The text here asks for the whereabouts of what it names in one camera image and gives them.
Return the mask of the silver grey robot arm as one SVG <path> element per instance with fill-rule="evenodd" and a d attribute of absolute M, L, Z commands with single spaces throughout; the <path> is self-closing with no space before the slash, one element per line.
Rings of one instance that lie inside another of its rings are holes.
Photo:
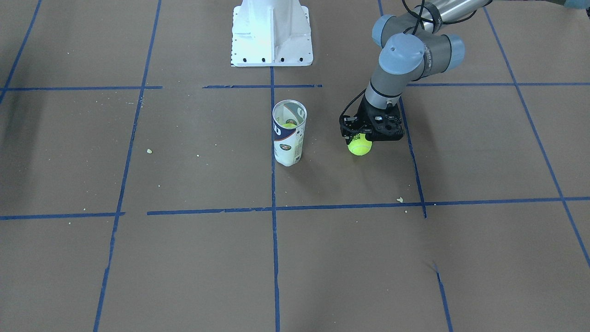
<path fill-rule="evenodd" d="M 489 0 L 424 0 L 405 6 L 401 16 L 382 15 L 372 28 L 372 38 L 380 47 L 378 65 L 367 88 L 357 97 L 360 106 L 354 116 L 342 112 L 341 135 L 346 144 L 361 138 L 369 142 L 398 141 L 404 137 L 400 98 L 407 87 L 437 87 L 422 80 L 447 73 L 463 63 L 467 50 L 457 35 L 441 34 L 446 26 L 461 24 L 485 11 Z M 487 86 L 588 86 L 589 57 L 579 52 L 589 46 L 589 33 L 575 39 L 569 14 L 589 9 L 587 0 L 555 0 L 557 14 L 543 6 L 501 6 L 498 22 L 489 19 L 493 34 L 507 36 L 499 44 L 507 72 L 507 82 L 451 83 L 452 87 Z"/>

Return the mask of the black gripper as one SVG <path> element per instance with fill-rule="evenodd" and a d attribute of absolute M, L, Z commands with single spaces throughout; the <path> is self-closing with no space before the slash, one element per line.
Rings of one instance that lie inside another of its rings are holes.
<path fill-rule="evenodd" d="M 352 103 L 362 97 L 356 114 L 346 115 Z M 347 142 L 353 136 L 364 134 L 371 142 L 399 141 L 404 138 L 404 126 L 398 103 L 387 102 L 385 109 L 373 107 L 364 95 L 358 95 L 343 110 L 340 115 L 341 135 Z"/>

